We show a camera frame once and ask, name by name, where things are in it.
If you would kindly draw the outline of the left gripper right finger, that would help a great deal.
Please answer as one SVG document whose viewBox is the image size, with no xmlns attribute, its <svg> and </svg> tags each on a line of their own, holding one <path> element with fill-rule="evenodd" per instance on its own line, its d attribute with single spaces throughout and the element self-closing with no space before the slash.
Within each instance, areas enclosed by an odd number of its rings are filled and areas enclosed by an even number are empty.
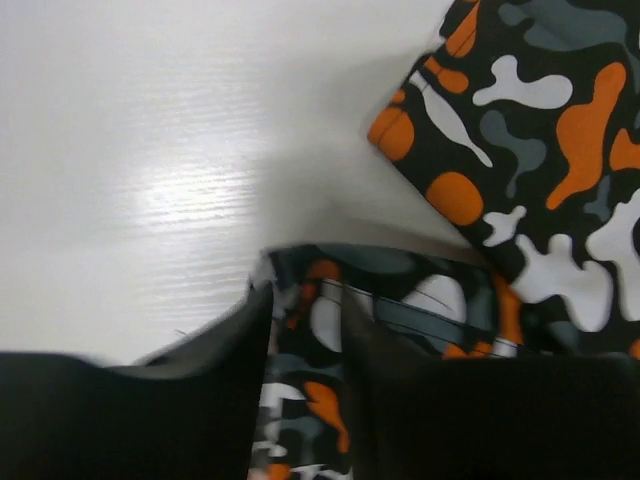
<svg viewBox="0 0 640 480">
<path fill-rule="evenodd" d="M 635 479 L 639 367 L 617 357 L 438 360 L 342 297 L 358 479 Z"/>
</svg>

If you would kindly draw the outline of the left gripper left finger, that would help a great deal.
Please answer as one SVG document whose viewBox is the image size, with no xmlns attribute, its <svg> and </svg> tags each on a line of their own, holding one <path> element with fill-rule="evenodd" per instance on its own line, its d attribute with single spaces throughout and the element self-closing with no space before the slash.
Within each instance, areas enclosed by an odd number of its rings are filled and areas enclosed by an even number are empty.
<svg viewBox="0 0 640 480">
<path fill-rule="evenodd" d="M 138 365 L 53 353 L 1 357 L 5 479 L 243 479 L 273 291 Z"/>
</svg>

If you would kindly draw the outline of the orange camouflage shorts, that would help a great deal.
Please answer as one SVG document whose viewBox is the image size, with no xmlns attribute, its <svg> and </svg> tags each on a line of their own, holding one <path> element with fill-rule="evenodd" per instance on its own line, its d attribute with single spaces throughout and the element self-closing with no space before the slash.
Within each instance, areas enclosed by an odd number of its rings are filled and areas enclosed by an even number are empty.
<svg viewBox="0 0 640 480">
<path fill-rule="evenodd" d="M 368 139 L 485 258 L 304 244 L 274 293 L 251 479 L 358 479 L 342 297 L 438 359 L 639 367 L 639 5 L 456 1 Z"/>
</svg>

